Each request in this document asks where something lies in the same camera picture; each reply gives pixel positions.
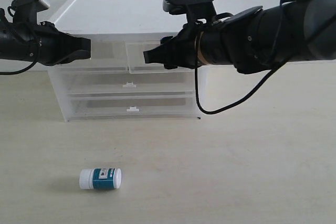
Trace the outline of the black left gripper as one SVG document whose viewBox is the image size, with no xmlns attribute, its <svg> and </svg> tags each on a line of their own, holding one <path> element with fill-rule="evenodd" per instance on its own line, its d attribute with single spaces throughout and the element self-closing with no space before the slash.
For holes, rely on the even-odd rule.
<svg viewBox="0 0 336 224">
<path fill-rule="evenodd" d="M 36 61 L 44 66 L 64 65 L 90 59 L 91 40 L 62 33 L 47 21 L 9 23 L 7 55 L 9 60 Z"/>
</svg>

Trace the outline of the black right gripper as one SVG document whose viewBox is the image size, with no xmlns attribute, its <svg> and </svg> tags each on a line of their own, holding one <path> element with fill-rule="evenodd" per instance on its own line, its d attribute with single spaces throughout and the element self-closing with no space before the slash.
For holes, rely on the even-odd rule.
<svg viewBox="0 0 336 224">
<path fill-rule="evenodd" d="M 177 67 L 197 69 L 206 66 L 207 61 L 196 49 L 196 41 L 206 28 L 205 23 L 195 23 L 193 27 L 184 24 L 175 36 L 166 36 L 160 40 L 160 46 L 143 52 L 146 64 L 164 64 L 165 69 Z"/>
</svg>

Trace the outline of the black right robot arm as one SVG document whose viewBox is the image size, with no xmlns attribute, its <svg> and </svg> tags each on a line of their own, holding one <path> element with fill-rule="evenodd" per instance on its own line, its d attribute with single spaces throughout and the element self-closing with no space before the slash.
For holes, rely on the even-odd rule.
<svg viewBox="0 0 336 224">
<path fill-rule="evenodd" d="M 280 0 L 238 14 L 217 13 L 214 0 L 163 0 L 163 10 L 186 15 L 176 36 L 145 51 L 146 63 L 166 69 L 232 65 L 239 73 L 291 62 L 335 59 L 335 0 Z"/>
</svg>

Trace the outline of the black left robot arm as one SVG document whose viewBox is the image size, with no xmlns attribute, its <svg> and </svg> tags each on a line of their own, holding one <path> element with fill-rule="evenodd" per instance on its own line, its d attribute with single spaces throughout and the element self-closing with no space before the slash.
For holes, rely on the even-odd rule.
<svg viewBox="0 0 336 224">
<path fill-rule="evenodd" d="M 1 9 L 1 59 L 44 66 L 91 58 L 91 40 L 60 32 L 53 23 L 11 23 Z"/>
</svg>

